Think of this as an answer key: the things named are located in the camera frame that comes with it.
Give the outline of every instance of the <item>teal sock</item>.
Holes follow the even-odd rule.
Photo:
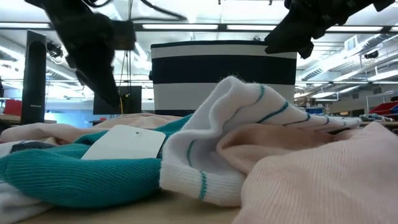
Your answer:
[[[155,129],[176,133],[189,120]],[[159,189],[160,159],[80,158],[105,132],[89,134],[74,144],[51,149],[29,149],[0,159],[0,179],[23,194],[71,208],[103,208],[134,202]]]

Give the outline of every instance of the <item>white fabric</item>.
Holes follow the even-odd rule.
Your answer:
[[[246,176],[216,153],[216,145],[233,128],[248,123],[330,132],[357,128],[360,120],[310,115],[268,86],[227,77],[166,142],[160,186],[217,205],[240,205]]]
[[[0,144],[0,157],[8,155],[12,146],[21,142]],[[0,224],[19,222],[45,212],[51,207],[52,205],[23,195],[15,187],[0,179]]]

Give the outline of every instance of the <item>paper tag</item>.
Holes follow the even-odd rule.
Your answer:
[[[156,158],[165,138],[162,132],[117,125],[99,138],[81,159]]]

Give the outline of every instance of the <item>red object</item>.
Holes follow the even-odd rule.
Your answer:
[[[369,111],[369,114],[375,113],[378,115],[386,115],[386,114],[393,114],[394,112],[392,109],[398,105],[398,102],[391,102],[391,103],[382,103],[379,106],[373,108]]]
[[[22,101],[20,100],[6,100],[6,107],[3,111],[4,114],[21,116]]]

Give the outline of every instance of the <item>black monitor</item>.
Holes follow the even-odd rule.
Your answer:
[[[141,104],[142,104],[142,87],[141,86],[122,86],[120,87],[120,94],[130,94],[130,97],[126,100],[123,100],[123,113],[124,114],[132,114],[132,113],[141,113]],[[121,114],[121,109],[113,108],[111,105],[107,104],[104,99],[102,99],[99,95],[94,95],[94,107],[93,114]]]

